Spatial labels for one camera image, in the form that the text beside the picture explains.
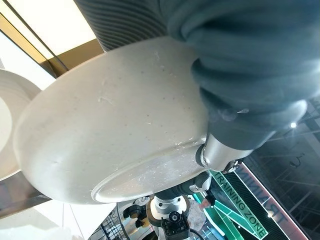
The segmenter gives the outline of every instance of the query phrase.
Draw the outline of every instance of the ceiling light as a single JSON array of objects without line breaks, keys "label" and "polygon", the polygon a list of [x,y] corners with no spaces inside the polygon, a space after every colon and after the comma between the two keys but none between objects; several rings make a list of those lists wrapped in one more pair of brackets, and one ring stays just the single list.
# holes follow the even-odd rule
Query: ceiling light
[{"label": "ceiling light", "polygon": [[296,123],[296,122],[292,122],[292,123],[290,124],[290,127],[291,127],[292,129],[295,129],[295,128],[297,127],[297,123]]}]

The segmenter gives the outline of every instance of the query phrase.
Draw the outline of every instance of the white bowl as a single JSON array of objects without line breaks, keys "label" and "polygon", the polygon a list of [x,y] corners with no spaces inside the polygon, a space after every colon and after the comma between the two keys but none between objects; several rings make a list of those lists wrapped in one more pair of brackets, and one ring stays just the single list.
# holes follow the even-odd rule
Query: white bowl
[{"label": "white bowl", "polygon": [[41,90],[13,72],[0,69],[0,181],[17,173],[13,129],[25,107]]},{"label": "white bowl", "polygon": [[42,91],[14,137],[20,167],[50,198],[124,201],[203,171],[195,154],[208,117],[190,69],[194,52],[168,37],[93,58]]}]

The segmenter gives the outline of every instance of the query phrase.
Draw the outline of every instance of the ribbed gray sleeve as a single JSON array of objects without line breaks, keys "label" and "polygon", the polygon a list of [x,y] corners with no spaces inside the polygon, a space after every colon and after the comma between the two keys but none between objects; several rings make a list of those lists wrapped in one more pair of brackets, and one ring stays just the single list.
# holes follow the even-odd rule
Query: ribbed gray sleeve
[{"label": "ribbed gray sleeve", "polygon": [[166,35],[148,0],[74,0],[105,51]]},{"label": "ribbed gray sleeve", "polygon": [[192,74],[223,144],[255,149],[320,93],[318,0],[151,0],[168,34],[192,46]]}]

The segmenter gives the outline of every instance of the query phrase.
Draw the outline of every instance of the cable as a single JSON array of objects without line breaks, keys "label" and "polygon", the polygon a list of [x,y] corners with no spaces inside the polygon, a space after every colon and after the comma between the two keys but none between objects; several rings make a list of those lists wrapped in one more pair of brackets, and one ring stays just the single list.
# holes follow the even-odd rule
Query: cable
[{"label": "cable", "polygon": [[128,236],[127,232],[126,232],[126,229],[124,227],[124,225],[122,224],[122,221],[121,221],[121,217],[120,217],[120,214],[119,214],[119,206],[118,206],[118,203],[116,203],[116,211],[118,213],[118,218],[119,218],[119,222],[120,222],[120,225],[122,227],[122,230],[123,230],[123,233],[126,237],[127,240],[130,240],[130,237]]},{"label": "cable", "polygon": [[193,234],[195,234],[195,235],[197,235],[201,240],[205,240],[205,239],[200,235],[200,233],[198,233],[196,230],[190,228],[190,232],[193,233]]},{"label": "cable", "polygon": [[139,198],[136,198],[136,199],[133,201],[132,205],[134,205],[138,199],[139,199]]},{"label": "cable", "polygon": [[293,168],[297,168],[301,165],[300,158],[302,158],[305,154],[302,153],[301,156],[296,156],[295,158],[298,160],[298,164],[295,164],[294,162],[290,161],[290,166]]}]

